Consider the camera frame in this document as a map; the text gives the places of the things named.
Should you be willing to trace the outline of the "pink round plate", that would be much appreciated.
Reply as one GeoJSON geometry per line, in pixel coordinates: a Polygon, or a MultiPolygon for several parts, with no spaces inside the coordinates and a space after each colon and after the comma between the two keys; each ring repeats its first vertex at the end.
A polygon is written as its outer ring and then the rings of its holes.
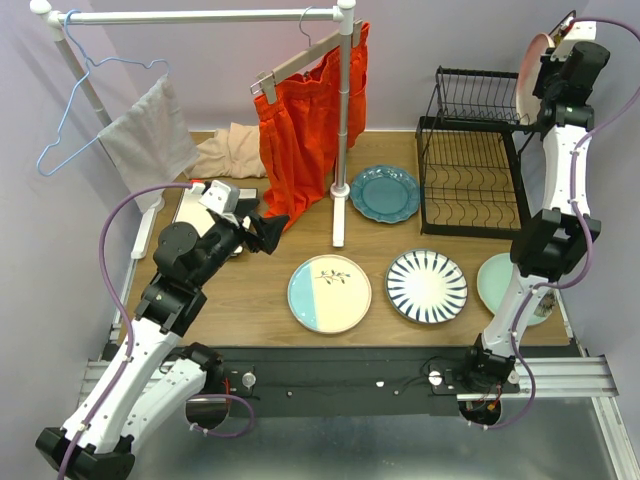
{"type": "Polygon", "coordinates": [[[541,70],[541,57],[554,46],[548,34],[539,33],[532,39],[523,57],[515,89],[516,113],[521,125],[533,125],[537,120],[540,99],[534,95],[534,89],[541,70]]]}

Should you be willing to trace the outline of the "light blue round plate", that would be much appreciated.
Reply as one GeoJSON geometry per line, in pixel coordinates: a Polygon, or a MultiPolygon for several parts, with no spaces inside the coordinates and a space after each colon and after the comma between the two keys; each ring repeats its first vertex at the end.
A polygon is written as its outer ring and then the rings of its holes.
{"type": "Polygon", "coordinates": [[[335,335],[356,327],[366,316],[372,288],[364,270],[341,255],[312,257],[292,274],[287,301],[308,330],[335,335]]]}

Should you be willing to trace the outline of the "teal scalloped ceramic plate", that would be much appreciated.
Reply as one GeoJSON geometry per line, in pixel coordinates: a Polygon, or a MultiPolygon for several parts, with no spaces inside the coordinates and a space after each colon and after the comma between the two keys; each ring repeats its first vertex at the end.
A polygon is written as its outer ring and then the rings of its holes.
{"type": "Polygon", "coordinates": [[[350,198],[365,218],[385,224],[408,220],[420,206],[416,179],[391,165],[375,165],[360,171],[351,182],[350,198]]]}

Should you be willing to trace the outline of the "blue striped round plate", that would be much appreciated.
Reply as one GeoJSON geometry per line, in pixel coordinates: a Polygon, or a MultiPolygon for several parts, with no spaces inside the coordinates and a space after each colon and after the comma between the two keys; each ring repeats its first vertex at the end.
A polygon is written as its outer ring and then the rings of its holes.
{"type": "Polygon", "coordinates": [[[385,291],[405,319],[423,325],[453,320],[467,303],[468,284],[449,257],[429,249],[399,255],[387,269],[385,291]]]}

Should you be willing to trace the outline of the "floral round plate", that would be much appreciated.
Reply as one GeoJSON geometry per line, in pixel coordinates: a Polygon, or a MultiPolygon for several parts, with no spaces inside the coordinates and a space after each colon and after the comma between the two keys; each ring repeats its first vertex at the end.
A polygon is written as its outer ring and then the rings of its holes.
{"type": "MultiPolygon", "coordinates": [[[[477,275],[477,291],[485,307],[495,314],[504,298],[512,275],[509,253],[500,253],[486,260],[477,275]]],[[[558,304],[554,290],[549,290],[538,303],[528,325],[543,323],[558,304]]]]}

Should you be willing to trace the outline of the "flower pattern square plate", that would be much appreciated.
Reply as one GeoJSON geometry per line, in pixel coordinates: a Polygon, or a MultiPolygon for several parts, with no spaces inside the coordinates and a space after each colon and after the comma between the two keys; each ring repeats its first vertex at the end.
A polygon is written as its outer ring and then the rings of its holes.
{"type": "Polygon", "coordinates": [[[572,10],[570,11],[567,15],[564,16],[564,18],[554,27],[553,32],[551,33],[551,36],[556,37],[556,36],[560,36],[563,37],[568,30],[571,28],[571,24],[573,23],[574,19],[576,17],[576,11],[572,10]]]}

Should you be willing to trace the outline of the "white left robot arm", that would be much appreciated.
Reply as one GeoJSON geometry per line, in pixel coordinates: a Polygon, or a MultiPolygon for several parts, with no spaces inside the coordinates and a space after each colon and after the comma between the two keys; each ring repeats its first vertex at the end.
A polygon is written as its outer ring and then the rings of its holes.
{"type": "Polygon", "coordinates": [[[144,290],[127,337],[89,396],[60,427],[44,429],[36,448],[61,479],[125,479],[142,445],[192,397],[223,391],[223,367],[212,349],[193,343],[165,375],[151,380],[207,301],[204,285],[240,245],[271,254],[288,216],[263,218],[255,199],[218,200],[204,234],[174,222],[159,235],[157,272],[144,290]]]}

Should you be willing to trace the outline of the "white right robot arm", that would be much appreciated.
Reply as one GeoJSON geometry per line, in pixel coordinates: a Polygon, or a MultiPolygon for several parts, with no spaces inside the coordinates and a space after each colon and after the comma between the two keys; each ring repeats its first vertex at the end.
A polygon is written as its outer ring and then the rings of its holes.
{"type": "Polygon", "coordinates": [[[489,326],[467,350],[460,379],[469,390],[491,390],[507,383],[529,319],[560,279],[590,254],[601,223],[586,198],[586,156],[594,129],[587,100],[610,58],[588,40],[567,49],[548,34],[531,41],[516,83],[520,120],[539,132],[546,176],[540,211],[513,241],[511,279],[489,326]]]}

